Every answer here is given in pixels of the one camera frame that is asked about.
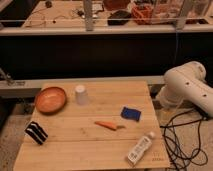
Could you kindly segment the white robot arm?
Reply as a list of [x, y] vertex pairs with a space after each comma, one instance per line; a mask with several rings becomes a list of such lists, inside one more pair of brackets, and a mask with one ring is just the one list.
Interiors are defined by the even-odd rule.
[[164, 74], [165, 85], [156, 99], [165, 109], [188, 100], [213, 117], [213, 88], [205, 83], [206, 69], [197, 61], [169, 69]]

